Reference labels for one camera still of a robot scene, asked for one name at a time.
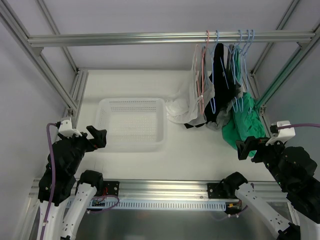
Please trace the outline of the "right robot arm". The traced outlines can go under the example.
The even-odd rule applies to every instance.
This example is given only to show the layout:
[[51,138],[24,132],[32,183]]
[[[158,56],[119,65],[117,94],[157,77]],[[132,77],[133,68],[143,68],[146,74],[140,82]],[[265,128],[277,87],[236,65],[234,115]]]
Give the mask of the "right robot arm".
[[253,163],[263,163],[273,176],[286,199],[298,214],[299,224],[290,222],[262,199],[248,180],[234,172],[219,183],[218,193],[237,198],[246,204],[277,240],[318,240],[320,238],[320,182],[314,177],[317,163],[301,146],[285,146],[277,140],[249,136],[236,141],[239,160],[255,151]]

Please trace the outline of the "grey tank top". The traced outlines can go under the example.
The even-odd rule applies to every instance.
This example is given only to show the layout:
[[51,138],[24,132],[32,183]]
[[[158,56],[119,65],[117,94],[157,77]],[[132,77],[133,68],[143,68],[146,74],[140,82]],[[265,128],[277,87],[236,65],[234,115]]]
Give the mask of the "grey tank top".
[[232,74],[226,70],[224,63],[224,45],[218,43],[213,54],[213,62],[211,63],[211,75],[203,76],[207,73],[205,70],[206,61],[203,60],[200,66],[200,74],[198,80],[199,86],[207,90],[211,87],[214,90],[214,97],[210,98],[204,108],[203,117],[206,124],[216,124],[219,128],[222,124],[223,110],[227,109],[229,102],[235,97],[236,86],[233,81]]

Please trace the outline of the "white tank top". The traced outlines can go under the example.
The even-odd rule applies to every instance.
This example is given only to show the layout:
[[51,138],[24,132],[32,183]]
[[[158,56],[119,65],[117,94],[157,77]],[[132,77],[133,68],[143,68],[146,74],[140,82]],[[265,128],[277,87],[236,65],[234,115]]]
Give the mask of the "white tank top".
[[[177,93],[170,96],[165,103],[167,119],[176,124],[188,124],[198,126],[206,123],[206,118],[200,113],[199,94],[198,94],[198,77],[201,65],[201,49],[195,46],[192,65],[187,76],[182,80]],[[209,99],[215,96],[215,91],[211,87],[204,90],[204,107]]]

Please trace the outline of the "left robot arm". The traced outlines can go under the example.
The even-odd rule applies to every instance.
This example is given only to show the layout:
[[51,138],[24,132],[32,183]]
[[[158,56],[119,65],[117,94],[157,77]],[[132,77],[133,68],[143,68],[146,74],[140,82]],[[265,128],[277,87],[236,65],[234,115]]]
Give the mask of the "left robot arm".
[[87,126],[91,134],[59,121],[46,126],[49,155],[43,176],[38,183],[38,240],[74,240],[80,222],[94,196],[104,190],[103,175],[85,170],[80,179],[75,174],[86,153],[107,145],[107,131]]

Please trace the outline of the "pink hanger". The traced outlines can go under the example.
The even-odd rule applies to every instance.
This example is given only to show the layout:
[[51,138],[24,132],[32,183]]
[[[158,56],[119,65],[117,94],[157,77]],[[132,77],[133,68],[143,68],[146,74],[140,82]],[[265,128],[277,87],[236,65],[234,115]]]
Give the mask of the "pink hanger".
[[204,93],[205,93],[205,55],[208,48],[210,40],[210,32],[206,30],[206,42],[205,45],[201,48],[201,58],[200,58],[200,71],[199,71],[199,79],[197,81],[198,86],[198,97],[199,97],[199,109],[201,115],[204,115],[205,113],[205,101],[204,101]]

